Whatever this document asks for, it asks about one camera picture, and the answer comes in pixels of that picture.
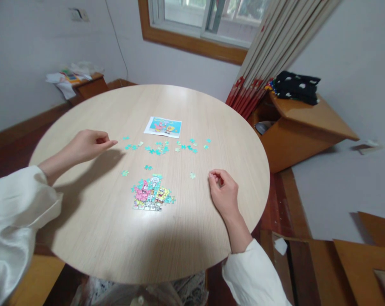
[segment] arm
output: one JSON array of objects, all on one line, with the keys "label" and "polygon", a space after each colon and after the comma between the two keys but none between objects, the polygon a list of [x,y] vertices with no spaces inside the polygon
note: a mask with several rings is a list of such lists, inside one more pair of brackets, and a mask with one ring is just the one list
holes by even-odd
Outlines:
[{"label": "arm", "polygon": [[238,184],[225,170],[208,175],[211,197],[228,230],[232,254],[222,276],[241,306],[290,305],[269,257],[254,240],[238,209]]},{"label": "arm", "polygon": [[54,156],[38,165],[52,186],[57,179],[73,166],[90,161],[117,144],[106,132],[82,130]]},{"label": "arm", "polygon": [[62,194],[50,185],[74,165],[95,158],[116,143],[105,132],[81,131],[38,167],[0,179],[0,305],[29,267],[37,230],[60,214]]}]

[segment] small wooden table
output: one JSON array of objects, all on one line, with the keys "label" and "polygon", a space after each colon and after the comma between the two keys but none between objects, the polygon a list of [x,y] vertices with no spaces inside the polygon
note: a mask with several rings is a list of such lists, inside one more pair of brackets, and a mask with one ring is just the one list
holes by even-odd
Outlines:
[{"label": "small wooden table", "polygon": [[[180,138],[144,134],[150,116],[182,121]],[[55,188],[64,193],[61,215],[39,232],[75,269],[120,283],[160,283],[223,260],[231,248],[210,197],[208,172],[214,168],[226,169],[239,184],[239,209],[249,230],[259,222],[269,193],[265,150],[246,120],[221,101],[169,85],[108,91],[63,115],[43,136],[30,164],[55,154],[86,128],[107,131],[119,143],[58,179]],[[177,141],[191,145],[191,138],[198,143],[196,154],[175,151]],[[125,150],[140,141],[144,144],[136,150]],[[164,155],[145,149],[165,141]],[[124,170],[128,176],[121,175]],[[161,212],[133,209],[131,188],[154,173],[162,175],[161,185],[171,189],[175,203]]]},{"label": "small wooden table", "polygon": [[69,102],[75,106],[79,103],[90,99],[98,94],[109,91],[108,85],[103,78],[103,74],[96,72],[91,75],[92,79],[83,79],[80,83],[75,83],[72,88],[76,92],[76,96],[69,99]]},{"label": "small wooden table", "polygon": [[[311,106],[278,99],[270,92],[248,119],[265,148],[270,172],[293,166],[344,139],[359,140],[328,103],[317,96],[320,102]],[[260,135],[255,124],[265,120],[276,123]]]}]

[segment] round table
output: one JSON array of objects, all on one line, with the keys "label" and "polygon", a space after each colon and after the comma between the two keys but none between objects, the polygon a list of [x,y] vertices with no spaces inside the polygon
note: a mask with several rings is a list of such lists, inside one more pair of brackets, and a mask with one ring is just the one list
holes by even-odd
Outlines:
[{"label": "round table", "polygon": [[[150,116],[182,121],[180,138],[144,134]],[[221,101],[171,85],[109,91],[55,122],[30,164],[55,154],[83,129],[106,131],[119,143],[58,179],[54,186],[64,193],[61,215],[39,232],[39,239],[75,269],[120,283],[160,283],[193,275],[226,258],[231,252],[228,233],[208,184],[208,172],[214,168],[227,170],[239,184],[239,210],[249,230],[259,222],[269,193],[265,150],[245,119]],[[197,153],[175,151],[177,141],[191,145],[191,138],[198,144]],[[125,150],[140,141],[144,144],[136,150]],[[166,154],[145,149],[165,141]],[[122,176],[125,170],[129,174]],[[152,174],[162,175],[161,185],[176,201],[160,212],[133,209],[132,187]]]}]

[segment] spongebob puzzle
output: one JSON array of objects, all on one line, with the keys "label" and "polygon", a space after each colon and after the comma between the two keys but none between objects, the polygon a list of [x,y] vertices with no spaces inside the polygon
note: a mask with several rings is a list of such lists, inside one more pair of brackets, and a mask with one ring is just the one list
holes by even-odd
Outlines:
[{"label": "spongebob puzzle", "polygon": [[170,196],[170,189],[161,186],[163,177],[153,174],[147,180],[141,180],[132,187],[134,196],[133,209],[161,211],[161,207],[167,203],[174,204],[174,197]]}]

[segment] person's left hand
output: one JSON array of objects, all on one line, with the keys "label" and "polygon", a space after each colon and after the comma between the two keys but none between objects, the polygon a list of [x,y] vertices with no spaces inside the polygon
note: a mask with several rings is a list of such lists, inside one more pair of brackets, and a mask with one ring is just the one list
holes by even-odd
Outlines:
[{"label": "person's left hand", "polygon": [[60,154],[71,160],[71,164],[90,161],[117,144],[110,140],[106,132],[96,130],[82,130],[66,145]]}]

